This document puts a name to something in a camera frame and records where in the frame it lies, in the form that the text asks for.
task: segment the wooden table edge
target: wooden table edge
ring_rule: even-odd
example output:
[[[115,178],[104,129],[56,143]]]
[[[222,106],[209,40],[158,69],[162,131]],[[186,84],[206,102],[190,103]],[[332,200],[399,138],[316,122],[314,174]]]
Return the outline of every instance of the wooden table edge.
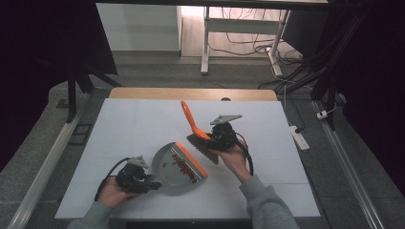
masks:
[[[254,89],[116,87],[111,90],[109,95],[109,98],[178,100],[221,100],[224,97],[235,101],[277,101],[274,91]]]

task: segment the gray sleeve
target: gray sleeve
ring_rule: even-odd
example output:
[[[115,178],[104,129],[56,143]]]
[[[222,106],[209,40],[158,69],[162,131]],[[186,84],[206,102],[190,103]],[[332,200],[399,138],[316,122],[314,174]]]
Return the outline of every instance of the gray sleeve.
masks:
[[[284,201],[274,188],[265,186],[255,175],[240,186],[247,200],[247,212],[253,228],[299,228]]]
[[[108,229],[108,220],[112,208],[100,203],[93,202],[83,219],[75,219],[68,225],[68,229]]]

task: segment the hand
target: hand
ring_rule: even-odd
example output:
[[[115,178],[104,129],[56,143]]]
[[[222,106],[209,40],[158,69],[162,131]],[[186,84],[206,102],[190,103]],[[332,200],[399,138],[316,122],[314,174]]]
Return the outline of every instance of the hand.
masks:
[[[238,178],[239,181],[241,181],[241,183],[245,183],[251,179],[252,175],[246,168],[245,152],[238,145],[234,145],[226,151],[211,151],[223,159],[226,167]]]
[[[126,199],[139,195],[140,194],[137,193],[126,193],[122,191],[116,182],[116,177],[108,177],[97,201],[111,208],[116,208]]]

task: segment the electrical outlet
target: electrical outlet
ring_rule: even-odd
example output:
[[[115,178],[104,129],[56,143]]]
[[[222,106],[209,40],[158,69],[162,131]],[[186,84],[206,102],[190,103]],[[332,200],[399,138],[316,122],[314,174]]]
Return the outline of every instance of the electrical outlet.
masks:
[[[328,113],[326,111],[323,111],[323,112],[316,114],[316,116],[318,117],[318,119],[324,119],[325,117],[328,116]]]
[[[297,144],[298,148],[302,151],[306,151],[307,149],[309,149],[309,145],[307,144],[301,133],[295,133],[297,127],[290,126],[289,129],[291,130],[292,137],[294,138],[294,141]]]

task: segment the power strip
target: power strip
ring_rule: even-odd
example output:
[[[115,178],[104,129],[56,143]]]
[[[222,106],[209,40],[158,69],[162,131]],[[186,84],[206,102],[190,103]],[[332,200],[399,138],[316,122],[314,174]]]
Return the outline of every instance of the power strip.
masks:
[[[294,137],[294,141],[297,144],[298,148],[302,151],[306,151],[309,149],[309,145],[305,141],[304,137],[301,135],[301,133],[295,133],[295,130],[297,129],[296,126],[290,126],[289,129],[291,130],[292,137]]]

